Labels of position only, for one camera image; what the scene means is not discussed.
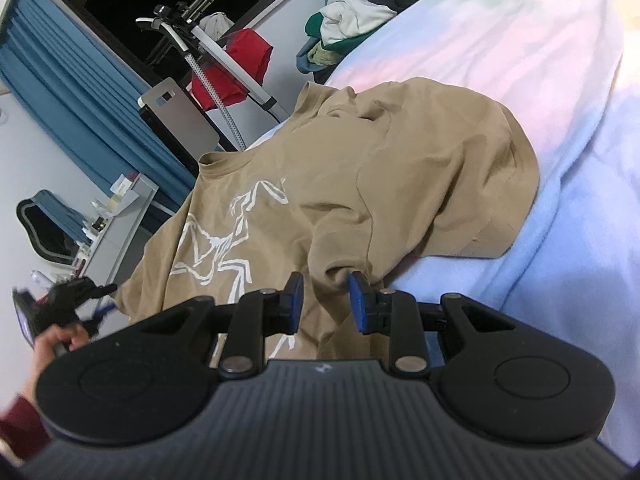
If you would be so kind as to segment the dark red sleeve forearm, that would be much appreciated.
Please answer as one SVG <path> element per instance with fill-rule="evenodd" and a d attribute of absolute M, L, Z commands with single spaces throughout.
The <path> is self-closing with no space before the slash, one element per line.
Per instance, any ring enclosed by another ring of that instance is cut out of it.
<path fill-rule="evenodd" d="M 37 409 L 18 394 L 1 414 L 1 455 L 17 465 L 30 460 L 50 442 Z"/>

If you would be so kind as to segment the person's left hand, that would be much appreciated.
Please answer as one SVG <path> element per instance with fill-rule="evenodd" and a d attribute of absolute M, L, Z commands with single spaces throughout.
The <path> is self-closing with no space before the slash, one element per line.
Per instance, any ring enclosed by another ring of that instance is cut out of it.
<path fill-rule="evenodd" d="M 89 335 L 81 325 L 60 327 L 51 325 L 41 333 L 32 347 L 30 373 L 20 395 L 30 404 L 36 404 L 36 385 L 42 372 L 56 359 L 56 348 L 68 345 L 70 351 L 77 350 L 89 342 Z"/>

